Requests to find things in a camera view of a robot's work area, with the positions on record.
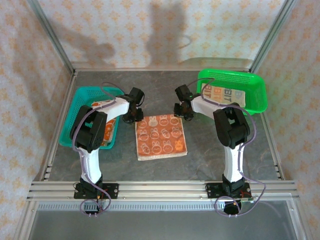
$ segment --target marble-patterned surface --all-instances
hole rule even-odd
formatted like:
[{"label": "marble-patterned surface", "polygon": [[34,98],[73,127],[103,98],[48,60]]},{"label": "marble-patterned surface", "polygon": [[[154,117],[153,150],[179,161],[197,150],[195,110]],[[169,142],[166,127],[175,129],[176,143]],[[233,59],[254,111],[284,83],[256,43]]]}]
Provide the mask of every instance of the marble-patterned surface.
[{"label": "marble-patterned surface", "polygon": [[[96,71],[79,72],[75,88],[117,83],[125,92],[132,87],[145,93],[145,116],[173,113],[178,102],[175,88],[197,78],[197,71]],[[256,140],[244,150],[244,173],[259,180],[277,180],[265,130],[259,114]],[[119,122],[111,150],[100,150],[99,163],[104,181],[221,180],[225,168],[224,148],[218,140],[214,121],[197,114],[183,121],[187,156],[138,161],[135,125]],[[69,147],[58,146],[50,181],[78,181],[81,175],[79,155]]]}]

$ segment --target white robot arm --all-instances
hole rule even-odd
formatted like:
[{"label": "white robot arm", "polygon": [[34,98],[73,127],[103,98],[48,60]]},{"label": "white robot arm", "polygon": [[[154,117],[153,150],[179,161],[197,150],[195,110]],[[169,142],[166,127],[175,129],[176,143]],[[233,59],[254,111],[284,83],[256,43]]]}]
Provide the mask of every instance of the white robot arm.
[{"label": "white robot arm", "polygon": [[190,121],[194,113],[203,114],[215,122],[218,139],[224,146],[225,168],[222,175],[223,190],[230,195],[244,186],[245,179],[240,174],[243,171],[243,150],[240,148],[250,134],[250,128],[241,110],[231,107],[221,107],[205,101],[200,94],[192,94],[186,85],[175,90],[180,103],[174,106],[174,115]]},{"label": "white robot arm", "polygon": [[80,150],[82,174],[80,184],[76,190],[85,198],[95,199],[100,195],[92,184],[102,187],[102,173],[99,167],[99,148],[104,139],[106,123],[120,115],[126,123],[139,122],[144,118],[141,108],[138,108],[144,93],[138,88],[132,88],[129,94],[117,96],[113,102],[100,102],[98,106],[89,107],[83,105],[77,114],[70,132],[70,138],[74,137],[75,131],[84,116],[92,112],[84,121],[75,136],[75,147]]}]

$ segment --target orange towel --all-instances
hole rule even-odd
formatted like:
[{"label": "orange towel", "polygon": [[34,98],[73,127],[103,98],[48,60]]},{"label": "orange towel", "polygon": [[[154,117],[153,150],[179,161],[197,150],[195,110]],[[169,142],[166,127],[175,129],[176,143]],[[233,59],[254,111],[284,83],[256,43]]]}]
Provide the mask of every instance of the orange towel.
[{"label": "orange towel", "polygon": [[147,116],[135,123],[139,161],[187,155],[182,119],[173,114]]}]

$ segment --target glass panel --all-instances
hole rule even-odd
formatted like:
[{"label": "glass panel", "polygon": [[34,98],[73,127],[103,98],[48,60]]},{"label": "glass panel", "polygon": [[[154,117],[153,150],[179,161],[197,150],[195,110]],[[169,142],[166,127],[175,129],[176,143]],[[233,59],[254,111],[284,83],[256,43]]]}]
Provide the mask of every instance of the glass panel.
[{"label": "glass panel", "polygon": [[252,212],[238,218],[199,210],[111,209],[97,218],[84,216],[77,209],[38,210],[29,239],[295,240],[297,237],[286,201],[269,201],[259,203]]}]

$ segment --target wall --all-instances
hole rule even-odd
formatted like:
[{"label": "wall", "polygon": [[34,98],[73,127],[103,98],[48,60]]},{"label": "wall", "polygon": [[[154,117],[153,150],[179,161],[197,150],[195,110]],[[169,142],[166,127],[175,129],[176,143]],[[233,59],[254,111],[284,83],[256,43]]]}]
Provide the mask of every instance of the wall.
[{"label": "wall", "polygon": [[70,74],[25,0],[0,3],[0,239],[12,239]]},{"label": "wall", "polygon": [[249,68],[284,0],[40,0],[78,68]]},{"label": "wall", "polygon": [[267,116],[287,179],[294,179],[320,236],[320,5],[300,0],[258,74],[267,85]]}]

